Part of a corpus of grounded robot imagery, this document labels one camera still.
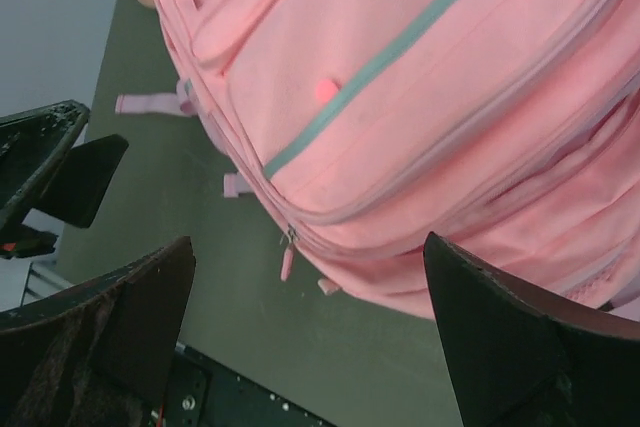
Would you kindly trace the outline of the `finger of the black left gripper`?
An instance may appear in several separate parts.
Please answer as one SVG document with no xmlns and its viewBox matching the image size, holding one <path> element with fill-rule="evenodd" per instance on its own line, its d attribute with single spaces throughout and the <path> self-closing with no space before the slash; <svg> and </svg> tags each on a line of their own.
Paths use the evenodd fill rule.
<svg viewBox="0 0 640 427">
<path fill-rule="evenodd" d="M 1 229 L 22 222 L 88 122 L 74 100 L 1 118 Z"/>
<path fill-rule="evenodd" d="M 114 134 L 72 148 L 37 209 L 77 228 L 90 227 L 128 146 L 125 138 Z"/>
</svg>

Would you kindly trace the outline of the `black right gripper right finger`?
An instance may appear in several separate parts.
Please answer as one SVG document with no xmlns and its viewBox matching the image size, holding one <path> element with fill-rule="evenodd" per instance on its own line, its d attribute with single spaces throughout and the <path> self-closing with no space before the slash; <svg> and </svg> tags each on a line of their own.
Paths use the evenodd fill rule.
<svg viewBox="0 0 640 427">
<path fill-rule="evenodd" d="M 540 288 L 435 233 L 424 263 L 464 425 L 638 425 L 638 322 Z"/>
</svg>

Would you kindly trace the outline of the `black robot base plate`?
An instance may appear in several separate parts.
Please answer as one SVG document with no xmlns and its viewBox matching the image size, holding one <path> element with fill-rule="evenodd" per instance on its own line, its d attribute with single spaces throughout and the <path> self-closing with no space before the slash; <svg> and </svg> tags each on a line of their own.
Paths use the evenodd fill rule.
<svg viewBox="0 0 640 427">
<path fill-rule="evenodd" d="M 293 401 L 178 342 L 164 404 L 144 426 L 329 427 Z"/>
</svg>

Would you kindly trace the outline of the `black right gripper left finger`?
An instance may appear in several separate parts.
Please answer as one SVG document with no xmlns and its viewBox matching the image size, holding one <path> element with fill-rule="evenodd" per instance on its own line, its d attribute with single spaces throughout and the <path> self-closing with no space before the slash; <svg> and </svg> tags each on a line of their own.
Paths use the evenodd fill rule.
<svg viewBox="0 0 640 427">
<path fill-rule="evenodd" d="M 162 405 L 194 279 L 180 237 L 1 314 L 4 426 L 145 426 Z"/>
</svg>

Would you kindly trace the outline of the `pink student backpack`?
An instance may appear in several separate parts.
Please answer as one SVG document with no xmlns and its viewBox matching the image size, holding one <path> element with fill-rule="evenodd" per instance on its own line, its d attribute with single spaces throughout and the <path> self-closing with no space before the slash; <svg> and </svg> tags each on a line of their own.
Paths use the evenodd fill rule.
<svg viewBox="0 0 640 427">
<path fill-rule="evenodd" d="M 639 274 L 639 0 L 154 0 L 196 116 L 326 293 L 431 317 L 430 232 L 598 307 Z"/>
</svg>

